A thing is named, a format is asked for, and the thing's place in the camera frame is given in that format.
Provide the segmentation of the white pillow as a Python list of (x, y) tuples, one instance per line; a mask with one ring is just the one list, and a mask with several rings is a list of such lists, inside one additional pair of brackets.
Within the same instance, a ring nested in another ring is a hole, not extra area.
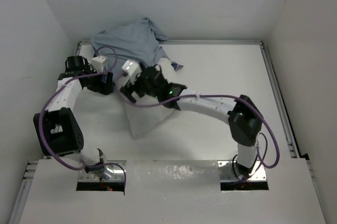
[[(164, 78), (168, 82), (177, 83), (177, 73), (167, 58), (161, 58), (158, 62), (161, 66)], [(139, 108), (125, 103), (126, 115), (130, 124), (133, 137), (143, 136), (153, 130), (161, 122), (167, 119), (173, 112), (162, 105), (151, 108)]]

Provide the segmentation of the blue patterned pillowcase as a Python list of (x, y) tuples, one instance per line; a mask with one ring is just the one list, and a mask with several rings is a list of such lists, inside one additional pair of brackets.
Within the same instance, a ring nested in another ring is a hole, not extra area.
[(169, 82), (178, 83), (176, 70), (183, 68), (182, 65), (172, 61), (160, 41), (166, 41), (167, 37), (159, 27), (148, 18), (140, 19), (132, 24), (120, 26), (112, 30), (104, 30), (91, 37), (91, 45), (97, 55), (108, 57), (107, 67), (112, 69), (111, 90), (115, 89), (118, 78), (121, 76), (122, 66), (127, 60), (135, 60), (144, 66), (159, 64), (163, 75)]

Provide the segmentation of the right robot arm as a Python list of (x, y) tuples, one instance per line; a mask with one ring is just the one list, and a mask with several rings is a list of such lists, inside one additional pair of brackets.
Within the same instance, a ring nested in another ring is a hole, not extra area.
[(163, 106), (178, 111), (196, 112), (218, 119), (230, 128), (237, 143), (235, 170), (248, 177), (257, 160), (256, 137), (262, 128), (261, 114), (248, 96), (234, 102), (224, 97), (204, 95), (183, 84), (169, 82), (158, 64), (145, 67), (128, 60), (122, 66), (124, 81), (119, 88), (128, 104), (138, 108)]

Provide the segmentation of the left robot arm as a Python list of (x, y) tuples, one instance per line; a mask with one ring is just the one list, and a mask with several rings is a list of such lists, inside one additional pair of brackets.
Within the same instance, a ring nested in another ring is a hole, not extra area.
[(48, 99), (33, 122), (44, 156), (60, 161), (65, 157), (78, 162), (74, 167), (62, 161), (71, 170), (84, 170), (100, 176), (106, 169), (105, 156), (100, 149), (84, 144), (82, 130), (73, 114), (79, 93), (83, 89), (108, 95), (113, 92), (113, 73), (107, 65), (107, 56), (97, 55), (88, 60), (83, 56), (70, 56), (65, 71), (58, 76), (55, 94)]

